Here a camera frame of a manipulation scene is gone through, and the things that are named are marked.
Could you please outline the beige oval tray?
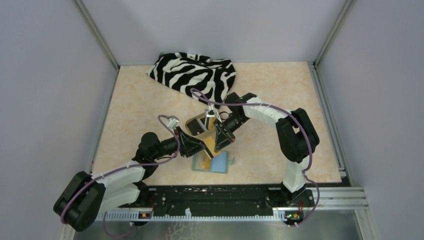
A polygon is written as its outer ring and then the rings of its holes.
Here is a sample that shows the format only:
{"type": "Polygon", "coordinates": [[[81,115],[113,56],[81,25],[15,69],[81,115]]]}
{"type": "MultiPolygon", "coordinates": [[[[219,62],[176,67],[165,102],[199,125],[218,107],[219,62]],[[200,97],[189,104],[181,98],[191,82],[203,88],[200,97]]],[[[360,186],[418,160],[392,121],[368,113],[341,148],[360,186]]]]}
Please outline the beige oval tray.
{"type": "Polygon", "coordinates": [[[204,117],[205,117],[205,114],[201,113],[201,114],[195,115],[194,117],[188,119],[185,122],[185,129],[187,130],[189,135],[200,139],[202,137],[206,137],[206,136],[211,135],[213,133],[213,131],[215,130],[215,126],[211,130],[208,130],[206,132],[202,132],[202,130],[199,127],[199,124],[196,122],[197,118],[204,118],[204,117]]]}

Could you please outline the green card holder wallet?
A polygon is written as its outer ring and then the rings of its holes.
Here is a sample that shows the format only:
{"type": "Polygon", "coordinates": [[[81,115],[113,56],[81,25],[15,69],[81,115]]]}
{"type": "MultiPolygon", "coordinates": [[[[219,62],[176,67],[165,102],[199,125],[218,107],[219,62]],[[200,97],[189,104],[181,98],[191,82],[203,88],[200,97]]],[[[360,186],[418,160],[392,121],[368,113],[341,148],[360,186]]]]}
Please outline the green card holder wallet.
{"type": "Polygon", "coordinates": [[[197,161],[199,158],[208,157],[205,152],[196,153],[192,158],[191,170],[196,172],[227,174],[229,167],[233,165],[235,158],[228,151],[223,151],[220,155],[211,159],[209,170],[197,169],[197,161]]]}

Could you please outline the yellow VIP card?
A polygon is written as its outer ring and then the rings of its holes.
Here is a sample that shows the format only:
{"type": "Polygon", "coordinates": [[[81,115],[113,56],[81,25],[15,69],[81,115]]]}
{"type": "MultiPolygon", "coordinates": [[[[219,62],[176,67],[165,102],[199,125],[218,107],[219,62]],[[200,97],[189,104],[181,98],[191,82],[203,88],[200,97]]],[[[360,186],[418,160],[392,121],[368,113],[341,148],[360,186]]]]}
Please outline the yellow VIP card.
{"type": "Polygon", "coordinates": [[[211,159],[206,157],[199,158],[196,164],[197,169],[199,170],[209,170],[211,167],[211,159]]]}

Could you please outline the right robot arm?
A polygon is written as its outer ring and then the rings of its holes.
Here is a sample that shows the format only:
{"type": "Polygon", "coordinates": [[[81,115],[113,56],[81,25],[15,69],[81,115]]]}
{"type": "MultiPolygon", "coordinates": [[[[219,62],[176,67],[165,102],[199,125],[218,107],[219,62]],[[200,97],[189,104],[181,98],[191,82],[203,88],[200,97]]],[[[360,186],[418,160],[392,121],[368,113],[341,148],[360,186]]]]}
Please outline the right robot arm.
{"type": "Polygon", "coordinates": [[[234,132],[250,119],[274,128],[281,152],[287,159],[281,199],[287,206],[295,206],[305,191],[305,172],[312,165],[310,157],[320,143],[307,112],[302,108],[293,111],[282,109],[262,101],[253,93],[238,96],[233,92],[222,105],[229,107],[231,114],[223,122],[214,123],[214,151],[233,143],[236,139],[234,132]]]}

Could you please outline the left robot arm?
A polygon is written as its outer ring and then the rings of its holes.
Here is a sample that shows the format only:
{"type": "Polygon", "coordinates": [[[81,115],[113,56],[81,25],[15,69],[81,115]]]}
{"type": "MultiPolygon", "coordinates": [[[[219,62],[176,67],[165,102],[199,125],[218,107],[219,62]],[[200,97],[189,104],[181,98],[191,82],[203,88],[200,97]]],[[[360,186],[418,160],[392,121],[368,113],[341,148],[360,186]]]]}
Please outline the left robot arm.
{"type": "Polygon", "coordinates": [[[63,224],[81,232],[98,214],[132,203],[144,207],[149,203],[150,193],[141,188],[141,183],[156,171],[158,160],[165,158],[169,162],[177,156],[188,158],[204,151],[206,138],[212,132],[190,135],[178,126],[171,131],[173,136],[165,140],[147,132],[141,137],[135,156],[123,166],[98,175],[76,173],[55,202],[53,211],[63,224]]]}

